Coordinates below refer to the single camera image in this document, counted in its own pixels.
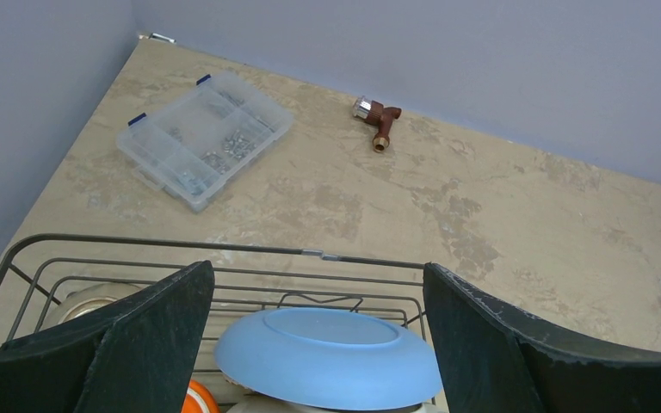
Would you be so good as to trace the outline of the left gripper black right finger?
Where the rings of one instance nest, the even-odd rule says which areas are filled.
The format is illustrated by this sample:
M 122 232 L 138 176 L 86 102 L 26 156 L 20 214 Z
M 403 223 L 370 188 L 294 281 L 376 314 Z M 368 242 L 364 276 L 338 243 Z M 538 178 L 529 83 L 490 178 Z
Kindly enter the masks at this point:
M 568 330 L 432 262 L 423 299 L 453 412 L 661 412 L 661 352 Z

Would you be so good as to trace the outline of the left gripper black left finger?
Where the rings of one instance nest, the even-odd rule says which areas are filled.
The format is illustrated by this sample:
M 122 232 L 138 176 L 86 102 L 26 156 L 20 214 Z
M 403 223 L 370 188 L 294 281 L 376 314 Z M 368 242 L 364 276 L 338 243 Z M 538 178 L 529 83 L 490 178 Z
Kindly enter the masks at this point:
M 0 412 L 178 412 L 213 299 L 195 262 L 110 305 L 0 347 Z

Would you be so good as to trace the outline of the orange mug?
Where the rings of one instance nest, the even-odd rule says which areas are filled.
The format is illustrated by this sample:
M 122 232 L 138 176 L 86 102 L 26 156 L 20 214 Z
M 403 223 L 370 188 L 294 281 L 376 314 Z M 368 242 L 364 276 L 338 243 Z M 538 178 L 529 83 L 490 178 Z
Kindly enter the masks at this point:
M 213 394 L 201 383 L 191 379 L 182 406 L 182 413 L 220 413 Z

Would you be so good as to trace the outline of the white bowl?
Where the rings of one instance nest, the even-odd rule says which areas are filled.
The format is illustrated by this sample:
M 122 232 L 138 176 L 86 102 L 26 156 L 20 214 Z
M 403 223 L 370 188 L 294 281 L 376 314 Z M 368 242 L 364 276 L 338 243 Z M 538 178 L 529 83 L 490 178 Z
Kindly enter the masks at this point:
M 136 292 L 141 287 L 129 283 L 99 283 L 77 291 L 62 300 L 53 310 L 46 315 L 40 330 L 52 328 L 55 325 L 70 321 L 73 318 L 97 310 L 105 305 L 112 304 L 124 299 Z

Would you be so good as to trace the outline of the light blue plate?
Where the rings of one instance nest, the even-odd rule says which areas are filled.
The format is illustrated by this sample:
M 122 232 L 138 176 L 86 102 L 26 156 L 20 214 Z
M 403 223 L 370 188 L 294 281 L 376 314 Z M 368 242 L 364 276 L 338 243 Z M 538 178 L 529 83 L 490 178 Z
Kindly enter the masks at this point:
M 218 369 L 272 398 L 331 410 L 391 410 L 442 390 L 434 349 L 376 317 L 317 307 L 241 317 L 219 337 Z

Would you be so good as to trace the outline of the green rim white plate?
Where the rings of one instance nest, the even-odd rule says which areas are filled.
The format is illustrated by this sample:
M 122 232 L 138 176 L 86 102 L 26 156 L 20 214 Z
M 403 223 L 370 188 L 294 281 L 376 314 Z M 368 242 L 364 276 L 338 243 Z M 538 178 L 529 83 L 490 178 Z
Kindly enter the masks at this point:
M 261 395 L 251 395 L 243 398 L 232 406 L 228 413 L 439 413 L 436 405 L 430 403 L 414 404 L 412 406 L 386 410 L 338 410 L 324 409 L 295 404 Z

